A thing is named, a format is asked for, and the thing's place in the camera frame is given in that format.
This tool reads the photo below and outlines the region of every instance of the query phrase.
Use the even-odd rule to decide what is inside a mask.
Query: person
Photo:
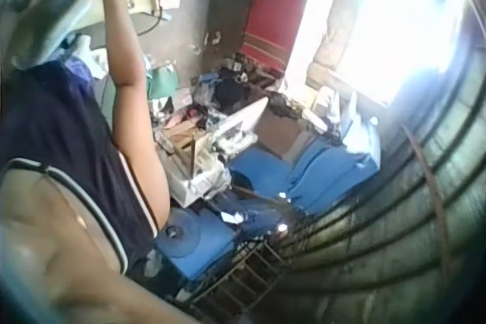
[[[0,125],[2,260],[62,321],[193,322],[124,276],[169,215],[126,4],[103,0],[112,133],[72,68],[54,61],[15,77]]]

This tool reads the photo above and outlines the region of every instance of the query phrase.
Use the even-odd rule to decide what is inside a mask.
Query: black cable
[[[144,35],[152,32],[153,30],[155,30],[159,26],[160,22],[162,22],[162,19],[163,19],[163,8],[161,6],[161,7],[159,7],[159,16],[158,16],[155,24],[153,26],[151,26],[150,28],[148,28],[148,29],[146,29],[142,32],[137,33],[137,36],[139,36],[139,37],[144,36]]]

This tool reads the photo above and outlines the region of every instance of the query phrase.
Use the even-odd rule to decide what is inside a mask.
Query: green object
[[[174,95],[179,88],[179,76],[172,64],[156,68],[147,78],[147,99],[157,100]]]

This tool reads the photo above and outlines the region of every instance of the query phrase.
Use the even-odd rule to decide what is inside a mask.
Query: cloth
[[[91,83],[57,61],[19,71],[11,82],[17,88],[0,125],[0,166],[46,173],[68,188],[98,221],[125,273],[150,250],[156,220],[112,144]]]

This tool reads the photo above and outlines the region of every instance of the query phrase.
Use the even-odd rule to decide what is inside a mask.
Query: white trim
[[[152,235],[155,238],[157,236],[158,229],[157,225],[153,220],[152,215],[150,214],[149,209],[147,208],[147,205],[145,203],[145,200],[143,199],[142,195],[140,194],[140,191],[138,190],[137,184],[135,184],[135,180],[133,175],[131,174],[130,167],[128,167],[127,160],[125,157],[122,155],[120,151],[118,151],[118,154],[120,155],[120,160],[121,164],[123,165],[123,169],[125,170],[125,173],[127,174],[128,181],[130,182],[131,189],[134,191],[134,194],[138,200],[138,203],[140,204],[140,207],[144,211],[145,216],[147,217],[147,221],[149,222],[150,228],[152,229]]]
[[[37,167],[37,168],[40,168],[42,166],[42,164],[40,162],[31,161],[29,159],[16,158],[16,159],[12,159],[11,161],[8,162],[7,169],[8,169],[8,166],[12,162],[16,162],[16,161],[22,162],[26,165],[30,165],[30,166]],[[92,209],[91,211],[93,211],[96,214],[97,220],[99,219],[100,223],[103,224],[103,226],[109,232],[109,234],[112,238],[112,241],[115,245],[115,249],[120,253],[119,256],[121,257],[121,273],[122,273],[122,275],[124,275],[127,271],[127,268],[128,268],[127,254],[125,252],[125,249],[123,248],[122,243],[120,242],[120,239],[118,238],[118,235],[115,233],[115,230],[113,229],[112,225],[109,223],[108,219],[105,217],[103,212],[95,204],[93,199],[91,199],[91,197],[86,193],[86,191],[84,191],[84,189],[81,186],[79,186],[76,183],[76,181],[74,181],[71,177],[69,177],[69,175],[65,174],[63,171],[59,170],[58,168],[55,168],[55,167],[52,167],[52,166],[48,166],[46,171],[47,172],[52,171],[52,172],[54,172],[58,175],[61,175],[62,178],[64,178],[69,183],[70,186],[67,186],[67,187],[71,188],[73,190],[76,190],[84,198],[84,201],[87,204],[90,205],[90,208]]]

